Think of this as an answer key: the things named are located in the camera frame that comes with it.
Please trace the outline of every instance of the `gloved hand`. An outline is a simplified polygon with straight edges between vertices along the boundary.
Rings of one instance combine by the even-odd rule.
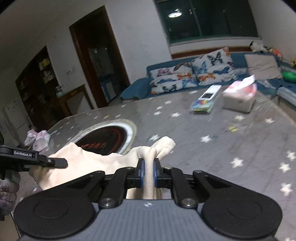
[[[129,189],[127,198],[135,198],[135,196],[137,196],[137,198],[153,199],[154,158],[157,157],[161,160],[168,155],[174,147],[175,143],[172,139],[163,137],[151,147],[135,147],[124,156],[117,153],[102,156],[85,151],[74,143],[70,143],[50,156],[65,158],[68,161],[68,167],[66,169],[33,166],[30,168],[29,174],[43,190],[46,190],[98,170],[105,171],[106,174],[113,174],[117,169],[122,167],[136,167],[139,158],[144,158],[145,180],[142,190],[143,193],[141,194],[142,197],[139,197],[139,192],[136,195],[136,193],[133,193],[135,190]]]
[[[4,180],[0,180],[0,208],[2,214],[9,215],[15,206],[16,193],[20,186],[20,174],[16,171],[7,170]]]

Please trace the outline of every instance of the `blue sofa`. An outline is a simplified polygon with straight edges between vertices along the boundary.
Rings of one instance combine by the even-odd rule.
[[[251,52],[231,53],[234,67],[237,69],[238,74],[239,74],[238,80],[243,80],[245,77],[249,76],[248,69],[247,69],[247,62],[244,57],[245,54],[251,54]],[[253,53],[253,54],[271,55],[270,53]],[[210,85],[198,86],[198,87],[194,87],[194,88],[187,88],[187,89],[182,89],[182,90],[178,90],[178,91],[174,91],[174,92],[162,93],[162,94],[157,94],[157,95],[151,94],[151,86],[150,86],[150,81],[151,81],[150,71],[151,70],[172,67],[172,66],[175,66],[176,64],[179,64],[179,63],[189,62],[189,61],[193,60],[194,58],[196,58],[196,57],[177,59],[177,60],[172,60],[172,61],[148,66],[147,67],[147,76],[145,78],[141,78],[141,79],[136,80],[127,89],[125,89],[124,92],[122,92],[122,94],[120,95],[121,100],[129,100],[129,99],[138,100],[138,99],[159,96],[159,95],[163,95],[163,94],[171,94],[171,93],[180,92],[180,91],[192,91],[192,90],[196,90],[196,89],[207,89]],[[287,68],[287,65],[285,65],[285,63],[281,63],[279,61],[279,59],[277,59],[277,58],[276,58],[276,60],[277,60],[277,63],[280,67]],[[291,95],[292,95],[291,93],[296,93],[296,84],[286,83],[282,79],[272,79],[272,80],[268,80],[268,81],[270,84],[266,84],[266,82],[263,82],[263,81],[257,81],[258,90],[261,91],[265,95],[272,95],[272,96],[276,96],[277,92],[278,92],[278,94],[283,96],[283,98],[285,98],[285,100],[289,101],[290,103],[293,102],[296,105],[296,95],[291,98]],[[233,83],[233,81],[223,82],[223,83],[218,83],[218,84],[219,85],[230,85],[231,83]]]

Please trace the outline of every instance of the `wooden door frame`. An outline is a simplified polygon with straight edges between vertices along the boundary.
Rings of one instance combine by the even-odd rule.
[[[89,17],[97,15],[97,14],[102,14],[103,15],[105,23],[107,25],[108,32],[109,32],[109,34],[111,36],[111,39],[112,39],[112,44],[114,46],[116,46],[114,50],[115,50],[116,58],[117,58],[117,60],[119,62],[119,65],[120,65],[119,69],[120,69],[121,75],[123,77],[124,83],[127,86],[129,86],[130,82],[129,82],[128,75],[126,73],[126,70],[125,70],[125,67],[124,67],[124,64],[123,64],[123,60],[121,58],[121,55],[120,55],[120,52],[119,52],[119,49],[118,49],[118,45],[117,45],[113,30],[112,30],[112,27],[111,27],[111,23],[109,21],[105,6],[102,6],[102,7],[98,8],[98,9],[92,11],[88,15],[84,16],[83,18],[79,19],[77,22],[72,24],[69,27],[69,29],[70,29],[71,36],[72,36],[72,39],[73,39],[73,42],[74,42],[74,46],[75,46],[75,49],[76,49],[76,52],[77,52],[81,67],[82,67],[83,72],[85,74],[86,80],[87,80],[87,82],[89,84],[89,87],[91,89],[91,93],[92,93],[92,95],[93,95],[93,97],[95,99],[95,102],[96,102],[98,108],[100,108],[100,107],[108,106],[108,104],[107,104],[107,101],[105,99],[105,95],[103,93],[103,90],[102,90],[102,88],[101,88],[101,86],[100,86],[100,84],[98,82],[97,76],[89,72],[89,69],[88,69],[89,66],[85,62],[85,59],[84,59],[83,54],[82,54],[82,50],[81,50],[81,48],[79,46],[79,40],[78,40],[77,34],[75,32],[75,28],[78,26],[78,24],[80,24],[86,18],[89,18]]]

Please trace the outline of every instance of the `plush toy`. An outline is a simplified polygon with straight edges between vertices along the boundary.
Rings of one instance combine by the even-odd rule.
[[[122,167],[136,167],[139,158],[144,158],[143,189],[131,188],[128,190],[126,197],[127,199],[161,199],[161,191],[154,188],[154,158],[162,160],[174,149],[175,145],[171,138],[163,137],[151,147],[134,147],[124,156],[117,153],[102,156],[85,151],[74,143],[69,143],[57,153],[49,156],[65,158],[68,161],[66,169],[33,166],[30,168],[29,174],[43,190],[47,190],[98,170],[102,170],[106,174],[113,174]]]
[[[291,67],[292,67],[292,68],[296,68],[296,59],[293,59],[293,60],[291,61]]]
[[[277,56],[280,61],[283,60],[283,55],[281,54],[281,52],[277,48],[272,47],[272,48],[269,49],[269,52],[273,53],[275,56]]]
[[[260,41],[252,41],[250,43],[250,48],[252,52],[261,52],[261,53],[268,53],[268,48],[263,45]]]

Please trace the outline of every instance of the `white box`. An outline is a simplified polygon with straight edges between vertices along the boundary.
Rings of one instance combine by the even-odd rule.
[[[256,99],[257,85],[253,83],[235,91],[240,83],[241,81],[235,81],[223,91],[223,108],[249,113]]]

